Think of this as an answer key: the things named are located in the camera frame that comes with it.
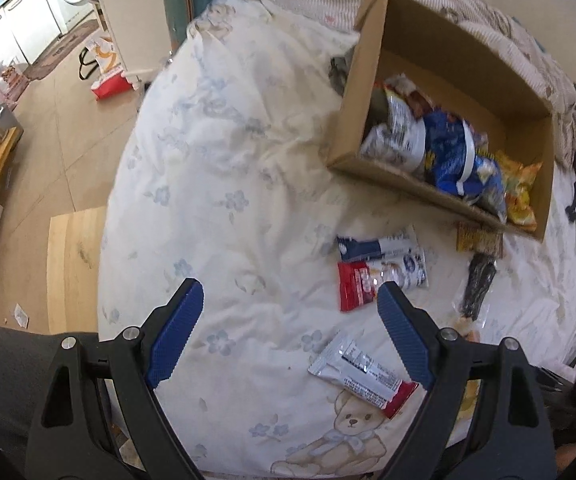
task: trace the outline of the metal screw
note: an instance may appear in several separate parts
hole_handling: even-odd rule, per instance
[[[446,339],[446,341],[455,341],[459,337],[457,331],[450,327],[439,330],[439,334],[441,335],[442,339]]]
[[[519,349],[519,341],[517,341],[517,339],[514,339],[512,337],[507,337],[506,339],[504,339],[504,345],[506,345],[506,348],[508,348],[509,350]]]
[[[129,326],[122,332],[123,338],[126,339],[127,341],[132,341],[133,339],[136,339],[138,337],[138,334],[139,330],[138,327],[136,326]]]
[[[63,341],[61,342],[61,348],[63,348],[64,350],[69,350],[74,345],[76,345],[76,339],[73,338],[71,335],[63,339]]]

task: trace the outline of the red and white snack package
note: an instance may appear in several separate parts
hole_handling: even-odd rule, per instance
[[[341,312],[350,312],[377,298],[385,282],[395,282],[402,290],[428,286],[423,249],[417,247],[398,258],[368,262],[338,262]]]
[[[344,330],[328,343],[308,372],[350,390],[388,418],[397,414],[418,386],[402,381],[362,352]]]

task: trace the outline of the gray fabric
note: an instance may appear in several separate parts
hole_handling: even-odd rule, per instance
[[[0,448],[21,472],[34,409],[61,339],[0,327]]]

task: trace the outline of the black bag strap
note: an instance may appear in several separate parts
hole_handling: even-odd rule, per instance
[[[92,72],[94,72],[99,66],[99,62],[96,59],[91,61],[85,60],[85,54],[88,52],[90,52],[90,50],[87,47],[84,47],[83,50],[79,53],[79,79],[81,79],[81,81],[88,79],[92,75]],[[81,73],[84,66],[92,66],[90,72],[88,72],[86,75]]]

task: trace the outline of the blue gripper pad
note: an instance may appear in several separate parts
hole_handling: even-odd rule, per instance
[[[203,287],[196,282],[169,317],[150,351],[146,381],[154,389],[170,378],[203,310]]]
[[[434,375],[429,368],[428,348],[386,286],[379,288],[377,312],[408,375],[429,392],[433,387]]]

